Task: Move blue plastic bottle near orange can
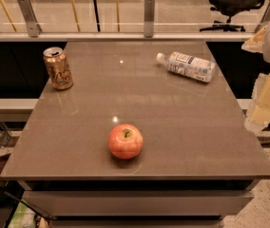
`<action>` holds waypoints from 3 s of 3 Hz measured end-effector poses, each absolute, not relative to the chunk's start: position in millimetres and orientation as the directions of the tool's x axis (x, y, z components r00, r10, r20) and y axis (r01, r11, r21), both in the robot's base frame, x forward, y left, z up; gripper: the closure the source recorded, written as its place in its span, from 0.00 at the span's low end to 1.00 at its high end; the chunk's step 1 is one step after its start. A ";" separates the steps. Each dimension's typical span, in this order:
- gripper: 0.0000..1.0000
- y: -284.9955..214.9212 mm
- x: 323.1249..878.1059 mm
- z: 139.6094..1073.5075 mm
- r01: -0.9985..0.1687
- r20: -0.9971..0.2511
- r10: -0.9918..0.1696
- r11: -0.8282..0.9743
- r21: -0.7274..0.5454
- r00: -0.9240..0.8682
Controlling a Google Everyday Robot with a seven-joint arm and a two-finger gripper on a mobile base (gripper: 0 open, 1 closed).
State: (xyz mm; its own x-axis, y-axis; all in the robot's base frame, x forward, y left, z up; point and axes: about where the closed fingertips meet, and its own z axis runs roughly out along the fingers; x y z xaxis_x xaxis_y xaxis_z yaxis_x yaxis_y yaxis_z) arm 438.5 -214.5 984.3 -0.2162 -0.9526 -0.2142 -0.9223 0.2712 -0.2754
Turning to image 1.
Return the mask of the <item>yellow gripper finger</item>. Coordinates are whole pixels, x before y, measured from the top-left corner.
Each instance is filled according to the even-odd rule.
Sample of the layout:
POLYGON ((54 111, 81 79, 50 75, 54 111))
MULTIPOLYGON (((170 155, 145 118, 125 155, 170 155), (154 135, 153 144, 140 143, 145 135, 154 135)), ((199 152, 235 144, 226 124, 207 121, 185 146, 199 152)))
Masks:
POLYGON ((266 29, 267 26, 262 27, 253 37, 242 44, 241 49, 253 53, 262 53, 266 29))
POLYGON ((270 124, 270 73, 260 73, 252 91, 244 126, 249 131, 262 131, 270 124))

